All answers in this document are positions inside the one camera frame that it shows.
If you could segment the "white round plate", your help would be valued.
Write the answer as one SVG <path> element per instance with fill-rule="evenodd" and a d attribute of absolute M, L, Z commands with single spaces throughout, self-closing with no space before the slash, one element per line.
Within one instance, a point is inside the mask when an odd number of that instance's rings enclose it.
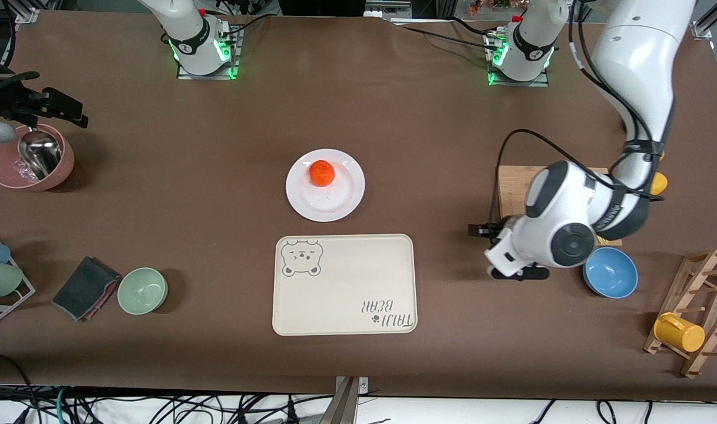
<path fill-rule="evenodd" d="M 309 180 L 309 166 L 326 160 L 336 171 L 336 178 L 326 187 L 314 186 Z M 294 211 L 315 222 L 340 220 L 356 209 L 365 193 L 366 181 L 360 164 L 345 152 L 320 148 L 306 153 L 291 166 L 286 177 L 286 198 Z"/>

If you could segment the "orange mandarin fruit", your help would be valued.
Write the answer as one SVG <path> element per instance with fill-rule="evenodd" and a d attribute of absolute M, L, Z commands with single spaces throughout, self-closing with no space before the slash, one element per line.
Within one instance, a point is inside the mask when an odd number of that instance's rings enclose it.
<path fill-rule="evenodd" d="M 326 187 L 331 185 L 336 178 L 336 171 L 331 163 L 326 160 L 312 162 L 309 166 L 309 180 L 314 186 Z"/>

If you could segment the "wooden cutting board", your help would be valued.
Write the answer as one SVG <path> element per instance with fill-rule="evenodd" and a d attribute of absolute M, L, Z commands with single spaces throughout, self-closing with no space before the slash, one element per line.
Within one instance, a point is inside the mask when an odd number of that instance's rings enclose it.
<path fill-rule="evenodd" d="M 531 180 L 544 166 L 501 165 L 498 167 L 498 206 L 500 219 L 525 214 L 525 198 Z"/>

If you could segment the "metal scoop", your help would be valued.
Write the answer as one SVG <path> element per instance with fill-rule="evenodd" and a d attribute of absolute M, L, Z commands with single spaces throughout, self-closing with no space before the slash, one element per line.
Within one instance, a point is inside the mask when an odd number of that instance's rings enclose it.
<path fill-rule="evenodd" d="M 62 152 L 54 135 L 27 127 L 17 142 L 21 160 L 31 169 L 38 180 L 48 177 L 59 165 Z"/>

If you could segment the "pink bowl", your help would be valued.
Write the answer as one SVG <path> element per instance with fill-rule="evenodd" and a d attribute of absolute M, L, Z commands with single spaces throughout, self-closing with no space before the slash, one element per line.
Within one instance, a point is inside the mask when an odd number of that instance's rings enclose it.
<path fill-rule="evenodd" d="M 29 131 L 24 125 L 18 126 L 15 129 L 16 138 L 13 142 L 0 143 L 0 186 L 9 190 L 35 193 L 36 191 L 51 190 L 70 176 L 75 164 L 75 156 L 68 140 L 65 139 L 62 132 L 49 124 L 38 124 L 36 129 L 51 134 L 58 142 L 62 153 L 58 166 L 45 179 L 37 180 L 17 151 L 17 141 Z"/>

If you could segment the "blue bowl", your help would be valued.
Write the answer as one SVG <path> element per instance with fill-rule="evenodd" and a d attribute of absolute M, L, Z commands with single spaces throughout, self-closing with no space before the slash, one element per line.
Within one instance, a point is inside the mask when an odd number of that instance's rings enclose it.
<path fill-rule="evenodd" d="M 597 248 L 582 268 L 583 279 L 593 292 L 619 300 L 635 292 L 639 282 L 636 264 L 614 247 Z"/>

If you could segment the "brown table mat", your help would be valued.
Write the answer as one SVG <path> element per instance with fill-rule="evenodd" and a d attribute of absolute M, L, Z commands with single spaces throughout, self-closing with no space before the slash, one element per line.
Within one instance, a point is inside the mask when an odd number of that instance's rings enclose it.
<path fill-rule="evenodd" d="M 0 355 L 36 384 L 326 393 L 366 376 L 382 396 L 717 402 L 717 358 L 695 379 L 643 345 L 680 258 L 717 248 L 717 62 L 690 36 L 660 169 L 670 185 L 624 248 L 641 273 L 624 300 L 581 272 L 494 281 L 488 219 L 501 142 L 537 131 L 589 167 L 624 142 L 614 108 L 579 72 L 566 35 L 547 88 L 488 86 L 473 47 L 376 18 L 269 18 L 243 40 L 233 81 L 180 81 L 151 14 L 43 12 L 17 35 L 12 69 L 84 105 L 83 130 L 53 121 L 76 159 L 44 193 L 0 186 L 0 239 L 36 289 L 0 321 Z M 286 177 L 306 153 L 353 156 L 366 188 L 350 215 L 294 211 Z M 418 324 L 410 333 L 279 336 L 275 247 L 284 236 L 401 233 L 412 239 Z M 121 274 L 91 320 L 52 300 L 84 257 Z M 161 272 L 168 295 L 132 316 L 124 276 Z M 0 383 L 21 376 L 0 360 Z"/>

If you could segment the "cream tray with bear print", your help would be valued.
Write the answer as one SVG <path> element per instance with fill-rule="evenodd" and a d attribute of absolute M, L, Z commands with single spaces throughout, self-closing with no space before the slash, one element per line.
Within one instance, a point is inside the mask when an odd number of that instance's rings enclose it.
<path fill-rule="evenodd" d="M 275 250 L 272 327 L 280 336 L 404 334 L 418 324 L 406 234 L 288 236 Z"/>

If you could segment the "wooden mug rack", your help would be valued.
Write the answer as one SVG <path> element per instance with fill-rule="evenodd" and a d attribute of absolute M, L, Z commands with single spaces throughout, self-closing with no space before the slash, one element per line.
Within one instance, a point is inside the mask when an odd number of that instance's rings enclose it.
<path fill-rule="evenodd" d="M 705 344 L 695 352 L 686 353 L 657 340 L 653 325 L 665 312 L 700 325 L 706 332 Z M 683 359 L 680 375 L 690 379 L 700 376 L 706 361 L 717 358 L 717 249 L 683 258 L 657 317 L 644 351 L 653 355 L 669 350 Z"/>

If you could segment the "dark grey folded cloth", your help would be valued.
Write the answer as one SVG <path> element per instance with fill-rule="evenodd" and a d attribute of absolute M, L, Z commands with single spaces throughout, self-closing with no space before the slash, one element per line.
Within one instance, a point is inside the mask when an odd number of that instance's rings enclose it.
<path fill-rule="evenodd" d="M 118 286 L 121 274 L 92 257 L 81 263 L 52 303 L 74 320 L 91 320 Z"/>

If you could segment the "yellow mug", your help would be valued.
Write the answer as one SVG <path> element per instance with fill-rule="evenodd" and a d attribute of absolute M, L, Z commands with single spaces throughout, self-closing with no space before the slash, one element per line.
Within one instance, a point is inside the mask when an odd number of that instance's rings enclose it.
<path fill-rule="evenodd" d="M 706 332 L 698 324 L 665 312 L 658 316 L 653 325 L 653 335 L 662 343 L 667 343 L 686 353 L 695 352 L 705 344 Z"/>

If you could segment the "pale green bowl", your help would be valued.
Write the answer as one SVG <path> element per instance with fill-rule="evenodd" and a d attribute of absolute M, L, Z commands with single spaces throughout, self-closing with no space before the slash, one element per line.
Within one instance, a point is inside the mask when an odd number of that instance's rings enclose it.
<path fill-rule="evenodd" d="M 121 280 L 118 290 L 118 304 L 132 316 L 142 316 L 155 311 L 168 295 L 166 279 L 156 269 L 143 267 L 134 269 Z"/>

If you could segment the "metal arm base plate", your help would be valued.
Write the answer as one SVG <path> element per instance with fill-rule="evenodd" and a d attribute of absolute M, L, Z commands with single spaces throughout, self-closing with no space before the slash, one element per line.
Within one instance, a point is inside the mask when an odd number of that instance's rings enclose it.
<path fill-rule="evenodd" d="M 483 35 L 484 45 L 493 47 L 494 50 L 487 52 L 487 79 L 488 85 L 502 85 L 509 87 L 526 87 L 526 88 L 547 88 L 549 85 L 549 76 L 547 76 L 546 66 L 550 64 L 549 60 L 545 62 L 540 74 L 530 81 L 518 81 L 504 74 L 499 65 L 506 59 L 507 54 L 511 51 L 506 41 L 506 35 L 500 32 L 488 32 Z"/>
<path fill-rule="evenodd" d="M 216 72 L 207 75 L 194 75 L 187 72 L 177 62 L 177 79 L 178 80 L 201 80 L 201 81 L 228 81 L 236 80 L 240 67 L 240 57 L 242 56 L 243 38 L 245 32 L 228 35 L 222 41 L 215 41 L 216 50 L 223 57 L 223 64 Z"/>

